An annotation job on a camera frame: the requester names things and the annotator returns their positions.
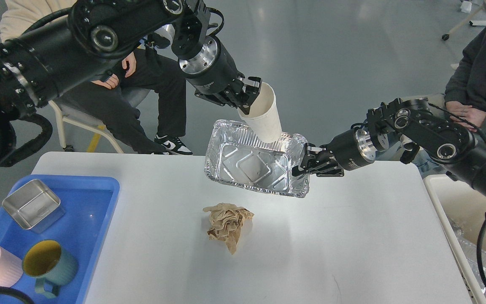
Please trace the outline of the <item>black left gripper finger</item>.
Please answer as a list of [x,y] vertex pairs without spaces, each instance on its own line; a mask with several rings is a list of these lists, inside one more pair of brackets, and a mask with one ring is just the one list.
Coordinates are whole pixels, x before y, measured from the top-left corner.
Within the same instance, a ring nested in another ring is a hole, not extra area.
[[250,104],[248,101],[249,96],[244,92],[219,92],[217,94],[203,94],[202,92],[195,91],[194,95],[197,98],[201,98],[219,106],[230,106],[232,108],[237,108],[245,115],[250,113]]
[[262,78],[256,76],[237,77],[232,79],[226,87],[227,104],[241,110],[245,115],[250,114],[251,106],[260,94]]

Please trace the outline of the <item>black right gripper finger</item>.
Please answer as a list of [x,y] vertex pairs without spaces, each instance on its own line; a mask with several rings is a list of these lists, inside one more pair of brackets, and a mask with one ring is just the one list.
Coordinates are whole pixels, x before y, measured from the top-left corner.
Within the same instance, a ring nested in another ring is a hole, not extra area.
[[345,171],[338,165],[327,165],[321,168],[309,168],[308,174],[315,174],[318,177],[344,177]]
[[309,168],[321,168],[334,165],[334,154],[326,146],[316,147],[314,144],[305,144],[302,151],[302,161],[292,168],[292,176],[300,177],[308,174]]

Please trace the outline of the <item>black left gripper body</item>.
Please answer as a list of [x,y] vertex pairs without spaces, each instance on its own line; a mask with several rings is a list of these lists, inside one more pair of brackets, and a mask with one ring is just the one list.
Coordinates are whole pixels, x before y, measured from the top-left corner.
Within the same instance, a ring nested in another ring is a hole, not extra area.
[[224,45],[215,36],[206,36],[205,42],[195,57],[179,60],[179,66],[188,83],[203,94],[225,92],[228,83],[244,77]]

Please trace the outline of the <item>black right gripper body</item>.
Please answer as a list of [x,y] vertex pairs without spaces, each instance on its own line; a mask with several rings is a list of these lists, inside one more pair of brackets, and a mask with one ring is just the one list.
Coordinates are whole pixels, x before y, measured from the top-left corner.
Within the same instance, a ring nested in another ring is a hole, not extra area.
[[361,128],[353,128],[335,136],[326,144],[336,162],[345,169],[353,171],[375,162],[377,149],[374,147],[370,133]]

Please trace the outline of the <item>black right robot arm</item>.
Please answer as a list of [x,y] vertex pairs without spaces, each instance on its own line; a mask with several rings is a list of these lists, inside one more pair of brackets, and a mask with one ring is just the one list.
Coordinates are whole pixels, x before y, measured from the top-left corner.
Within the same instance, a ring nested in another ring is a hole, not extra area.
[[[332,139],[329,144],[305,144],[302,161],[291,170],[294,177],[316,174],[322,177],[343,176],[375,161],[377,151],[389,149],[388,133],[395,133],[404,148],[400,161],[411,163],[420,148],[432,160],[447,169],[454,181],[463,181],[486,197],[486,136],[478,142],[474,135],[451,121],[435,116],[433,104],[426,98],[403,101],[395,99],[370,109],[366,121],[354,124]],[[476,260],[483,285],[486,275],[482,262],[482,244],[486,231],[485,218],[476,244]]]

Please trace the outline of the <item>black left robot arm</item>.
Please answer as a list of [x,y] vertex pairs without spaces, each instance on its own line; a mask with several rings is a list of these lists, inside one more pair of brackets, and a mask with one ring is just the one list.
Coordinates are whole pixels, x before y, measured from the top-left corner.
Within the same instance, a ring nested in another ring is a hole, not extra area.
[[79,0],[0,43],[0,167],[35,154],[52,135],[36,113],[50,100],[89,80],[105,79],[154,32],[173,27],[171,49],[197,97],[249,114],[262,79],[245,77],[210,25],[202,0]]

